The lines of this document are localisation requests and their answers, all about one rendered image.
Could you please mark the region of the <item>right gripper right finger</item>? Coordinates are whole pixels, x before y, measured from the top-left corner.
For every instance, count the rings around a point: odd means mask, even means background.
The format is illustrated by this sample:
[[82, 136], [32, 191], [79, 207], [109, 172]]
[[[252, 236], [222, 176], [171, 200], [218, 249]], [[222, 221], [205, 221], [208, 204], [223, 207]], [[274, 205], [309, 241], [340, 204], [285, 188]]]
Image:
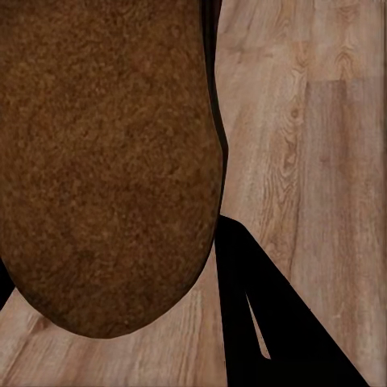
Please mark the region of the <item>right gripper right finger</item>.
[[228, 387], [370, 387], [242, 223], [220, 214], [214, 245]]

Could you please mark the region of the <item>sandal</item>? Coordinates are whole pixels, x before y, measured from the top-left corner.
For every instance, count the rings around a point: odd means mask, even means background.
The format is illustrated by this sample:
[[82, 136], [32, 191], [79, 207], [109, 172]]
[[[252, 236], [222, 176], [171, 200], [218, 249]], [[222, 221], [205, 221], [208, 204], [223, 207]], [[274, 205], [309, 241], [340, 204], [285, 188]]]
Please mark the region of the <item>sandal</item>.
[[0, 257], [58, 327], [129, 335], [197, 283], [229, 146], [223, 0], [0, 0]]

